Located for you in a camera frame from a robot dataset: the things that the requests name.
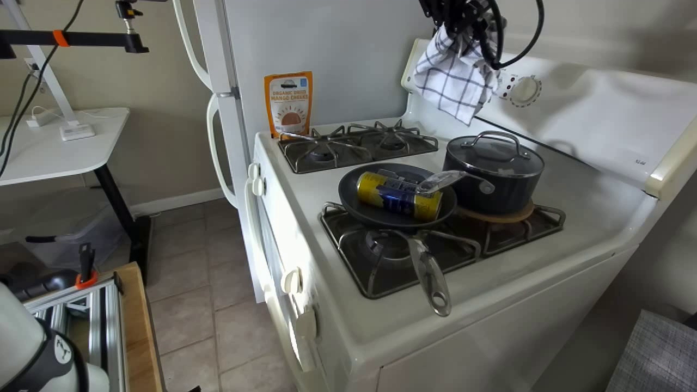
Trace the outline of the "round wooden trivet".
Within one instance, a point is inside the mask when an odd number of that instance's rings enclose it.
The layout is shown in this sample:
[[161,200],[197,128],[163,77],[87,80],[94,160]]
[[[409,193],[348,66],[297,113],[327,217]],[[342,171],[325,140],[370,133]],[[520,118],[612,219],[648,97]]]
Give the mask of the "round wooden trivet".
[[530,199],[524,208],[513,213],[484,214],[464,209],[462,207],[458,207],[455,210],[455,214],[459,217],[472,218],[475,220],[483,221],[485,223],[511,224],[518,223],[529,218],[532,215],[534,208],[535,204],[533,203],[532,199]]

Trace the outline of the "white plaid towel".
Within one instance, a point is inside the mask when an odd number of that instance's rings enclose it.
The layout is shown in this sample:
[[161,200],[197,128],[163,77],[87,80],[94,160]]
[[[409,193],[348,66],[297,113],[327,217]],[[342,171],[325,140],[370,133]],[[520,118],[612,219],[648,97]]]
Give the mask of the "white plaid towel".
[[499,71],[486,62],[480,40],[450,35],[444,25],[416,62],[412,80],[423,99],[466,126],[499,89]]

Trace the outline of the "white power adapter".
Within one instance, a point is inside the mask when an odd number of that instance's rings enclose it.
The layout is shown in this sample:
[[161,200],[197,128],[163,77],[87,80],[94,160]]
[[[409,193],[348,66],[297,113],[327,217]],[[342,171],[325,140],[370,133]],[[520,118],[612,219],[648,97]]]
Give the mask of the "white power adapter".
[[32,111],[30,112],[30,116],[28,117],[26,124],[28,127],[43,127],[53,121],[65,121],[65,118],[60,113],[60,110],[35,105],[32,107]]

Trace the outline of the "stove burner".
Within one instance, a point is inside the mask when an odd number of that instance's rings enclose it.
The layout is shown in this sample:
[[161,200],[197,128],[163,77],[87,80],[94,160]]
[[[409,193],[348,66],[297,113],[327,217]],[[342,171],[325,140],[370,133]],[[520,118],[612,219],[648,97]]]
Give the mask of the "stove burner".
[[368,149],[374,161],[403,158],[438,151],[439,141],[421,131],[421,124],[404,125],[399,119],[394,125],[386,126],[375,121],[372,126],[348,125],[346,135],[356,146]]
[[302,136],[291,132],[279,134],[279,148],[295,174],[308,174],[341,167],[371,163],[374,155],[362,146],[356,134],[339,126],[329,134],[312,127]]
[[[364,297],[376,300],[419,283],[401,233],[371,228],[338,203],[324,203],[319,220]],[[447,223],[422,229],[415,236],[443,273],[471,265],[481,255],[477,241],[456,236]]]
[[456,233],[477,241],[478,258],[490,258],[562,231],[566,218],[566,213],[560,209],[535,204],[532,215],[518,223],[485,223],[454,213],[450,225]]

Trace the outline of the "orange and black clamp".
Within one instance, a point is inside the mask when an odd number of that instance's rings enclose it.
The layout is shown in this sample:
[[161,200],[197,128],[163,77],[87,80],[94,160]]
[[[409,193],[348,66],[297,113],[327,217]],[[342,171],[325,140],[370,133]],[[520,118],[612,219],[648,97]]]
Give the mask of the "orange and black clamp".
[[94,270],[95,254],[96,251],[92,248],[91,243],[88,242],[80,245],[78,250],[80,270],[74,284],[77,290],[85,290],[97,283],[98,273]]

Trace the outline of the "white timer dial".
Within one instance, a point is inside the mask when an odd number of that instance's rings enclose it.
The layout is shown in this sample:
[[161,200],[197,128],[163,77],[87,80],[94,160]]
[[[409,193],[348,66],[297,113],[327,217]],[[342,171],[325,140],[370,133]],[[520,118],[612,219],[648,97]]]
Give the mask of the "white timer dial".
[[542,94],[542,82],[534,75],[516,77],[508,91],[507,99],[515,107],[525,108],[537,102]]

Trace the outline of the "black frying pan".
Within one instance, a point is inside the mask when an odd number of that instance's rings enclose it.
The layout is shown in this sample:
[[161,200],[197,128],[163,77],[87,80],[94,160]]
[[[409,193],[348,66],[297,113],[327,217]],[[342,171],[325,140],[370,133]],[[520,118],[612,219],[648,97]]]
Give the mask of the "black frying pan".
[[424,168],[409,166],[404,163],[373,163],[352,169],[339,181],[338,194],[343,208],[354,218],[373,228],[391,229],[408,243],[413,269],[423,288],[429,305],[439,317],[448,317],[451,313],[450,290],[445,276],[436,259],[429,253],[422,240],[415,233],[422,229],[431,229],[450,218],[457,206],[455,191],[450,187],[441,189],[443,193],[441,210],[438,218],[432,222],[421,222],[415,218],[391,213],[381,208],[361,203],[357,195],[358,177],[364,172],[376,172],[388,177],[401,179],[418,186],[433,175]]

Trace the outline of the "clear plastic storage bin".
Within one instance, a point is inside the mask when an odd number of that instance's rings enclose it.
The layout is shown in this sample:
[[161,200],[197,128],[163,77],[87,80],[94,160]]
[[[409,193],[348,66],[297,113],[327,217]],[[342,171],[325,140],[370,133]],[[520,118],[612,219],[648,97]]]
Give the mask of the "clear plastic storage bin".
[[51,198],[17,230],[20,243],[49,268],[79,270],[80,247],[95,251],[100,268],[126,238],[105,192],[73,188]]

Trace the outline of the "dark pot lid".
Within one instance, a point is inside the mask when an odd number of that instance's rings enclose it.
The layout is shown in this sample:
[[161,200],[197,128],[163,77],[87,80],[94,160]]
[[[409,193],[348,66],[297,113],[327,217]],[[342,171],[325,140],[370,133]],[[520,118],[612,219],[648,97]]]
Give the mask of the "dark pot lid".
[[545,168],[538,153],[523,146],[518,137],[503,131],[456,137],[449,141],[446,152],[466,169],[480,174],[525,178],[540,175]]

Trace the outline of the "white refrigerator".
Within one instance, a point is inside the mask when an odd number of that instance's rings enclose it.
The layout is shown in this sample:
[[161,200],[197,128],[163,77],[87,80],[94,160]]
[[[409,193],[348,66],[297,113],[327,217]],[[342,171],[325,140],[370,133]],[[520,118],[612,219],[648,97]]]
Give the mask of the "white refrigerator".
[[[313,125],[404,112],[400,80],[411,47],[433,24],[418,0],[181,0],[193,50],[221,94],[214,117],[217,156],[232,191],[246,185],[254,138],[269,132],[264,77],[311,71]],[[252,272],[250,230],[237,213]]]

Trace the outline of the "white stand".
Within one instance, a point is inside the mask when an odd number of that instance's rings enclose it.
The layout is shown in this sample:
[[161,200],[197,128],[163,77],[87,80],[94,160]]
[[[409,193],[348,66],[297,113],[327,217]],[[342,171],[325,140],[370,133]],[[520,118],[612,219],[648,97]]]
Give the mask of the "white stand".
[[[16,29],[19,30],[20,33],[33,32],[32,28],[28,24],[27,18],[20,8],[19,0],[0,0],[0,3],[2,4],[2,7],[9,12],[10,17],[16,25]],[[38,82],[38,86],[46,84],[50,90],[57,107],[60,110],[60,116],[63,118],[63,124],[60,126],[60,129],[63,131],[72,131],[73,129],[86,127],[87,124],[80,122],[72,109],[70,102],[62,89],[62,86],[60,86],[58,78],[50,65],[48,65],[47,55],[42,47],[40,45],[30,45],[28,43],[25,43],[24,46],[27,48],[33,62],[40,68],[43,66],[45,67],[43,73],[39,77],[40,81]]]

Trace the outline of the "yellow and blue can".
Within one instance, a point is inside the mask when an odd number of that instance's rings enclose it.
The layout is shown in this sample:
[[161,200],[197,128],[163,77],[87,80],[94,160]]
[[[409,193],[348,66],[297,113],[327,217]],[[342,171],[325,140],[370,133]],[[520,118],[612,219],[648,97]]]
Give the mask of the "yellow and blue can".
[[364,172],[358,177],[357,196],[359,201],[421,222],[432,222],[438,218],[443,193],[420,194],[416,185],[388,177],[376,172]]

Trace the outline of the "white table with black leg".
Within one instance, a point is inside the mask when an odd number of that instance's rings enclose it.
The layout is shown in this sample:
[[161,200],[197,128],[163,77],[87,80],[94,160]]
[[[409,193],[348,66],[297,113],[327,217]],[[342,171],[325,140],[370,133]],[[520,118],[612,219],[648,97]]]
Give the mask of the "white table with black leg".
[[135,218],[125,202],[108,167],[115,144],[131,114],[125,107],[104,108],[104,114],[79,118],[94,129],[95,136],[63,141],[59,126],[45,131],[18,129],[12,143],[18,148],[6,151],[0,159],[8,165],[0,174],[0,186],[55,179],[94,172],[101,189],[130,239],[130,262],[137,264],[143,283],[147,283],[152,221],[149,216]]

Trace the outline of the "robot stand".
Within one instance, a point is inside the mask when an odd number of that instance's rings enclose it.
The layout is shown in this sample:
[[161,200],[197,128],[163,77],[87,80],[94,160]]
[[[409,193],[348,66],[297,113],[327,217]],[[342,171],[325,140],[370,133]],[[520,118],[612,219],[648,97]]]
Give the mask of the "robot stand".
[[77,271],[55,271],[20,287],[0,275],[46,335],[41,354],[8,387],[27,392],[164,392],[141,271],[120,266],[85,290]]

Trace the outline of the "grey woven seat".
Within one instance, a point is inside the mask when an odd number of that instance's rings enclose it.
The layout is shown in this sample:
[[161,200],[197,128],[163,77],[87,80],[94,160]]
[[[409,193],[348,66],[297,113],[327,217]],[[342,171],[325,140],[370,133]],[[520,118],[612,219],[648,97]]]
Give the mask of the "grey woven seat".
[[697,328],[643,310],[604,392],[697,392]]

